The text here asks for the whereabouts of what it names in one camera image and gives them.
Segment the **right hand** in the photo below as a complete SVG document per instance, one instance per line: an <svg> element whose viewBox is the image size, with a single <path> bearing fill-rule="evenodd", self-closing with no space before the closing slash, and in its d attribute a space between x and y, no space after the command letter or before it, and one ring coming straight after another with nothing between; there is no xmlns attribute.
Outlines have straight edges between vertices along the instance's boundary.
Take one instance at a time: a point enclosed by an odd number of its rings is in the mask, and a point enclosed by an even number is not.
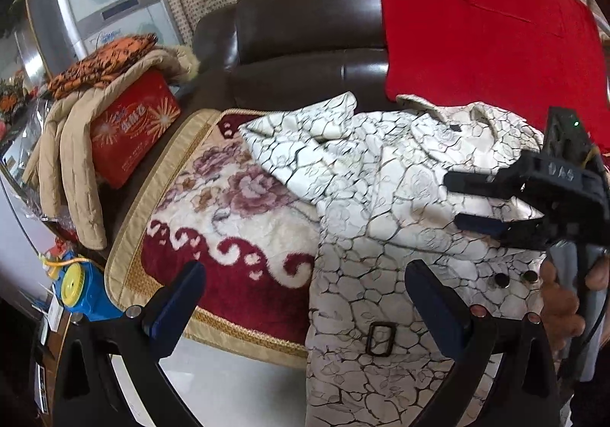
<svg viewBox="0 0 610 427"><path fill-rule="evenodd" d="M541 265L540 277L543 300L541 318L551 351L558 353L565 348L570 338L583 334L585 322L582 316L577 315L579 300L576 294L558 284L556 268L550 257ZM598 259L585 281L591 291L607 290L609 257ZM609 304L600 342L602 347L609 343Z"/></svg>

